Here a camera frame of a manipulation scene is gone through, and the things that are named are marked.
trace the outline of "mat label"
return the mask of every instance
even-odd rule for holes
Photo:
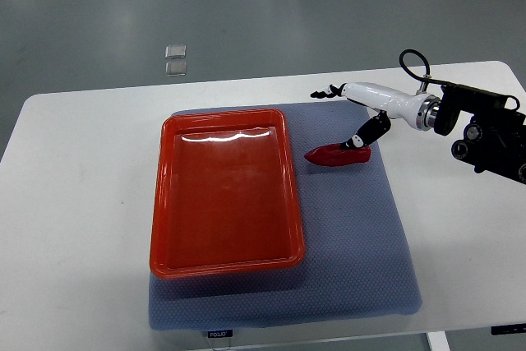
[[[232,337],[233,336],[233,330],[227,329],[227,330],[213,330],[208,332],[208,338],[209,339],[220,339],[223,337]]]

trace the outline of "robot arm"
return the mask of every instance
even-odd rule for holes
[[[406,53],[419,56],[426,65],[424,77],[414,75],[404,64]],[[464,138],[456,141],[452,155],[472,164],[476,173],[484,170],[526,183],[526,116],[519,113],[520,103],[514,96],[501,95],[471,86],[431,79],[429,63],[418,51],[408,49],[400,54],[400,65],[422,84],[415,95],[408,95],[383,85],[350,83],[340,87],[330,85],[313,92],[311,97],[323,99],[342,96],[355,103],[378,111],[378,115],[361,126],[356,134],[339,144],[338,150],[318,147],[305,157],[313,163],[338,166],[353,163],[349,158],[355,150],[363,150],[387,133],[390,118],[402,118],[410,127],[447,136],[457,123],[460,111],[471,113],[471,122],[464,129]],[[442,98],[427,93],[428,84],[439,84]],[[505,107],[508,99],[516,102],[515,109]]]

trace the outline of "red object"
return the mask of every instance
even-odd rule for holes
[[[339,143],[323,145],[305,154],[305,159],[320,166],[345,166],[367,162],[371,158],[371,148],[366,145],[362,148],[341,150]]]
[[[295,266],[305,255],[284,115],[164,122],[150,268],[161,279]]]

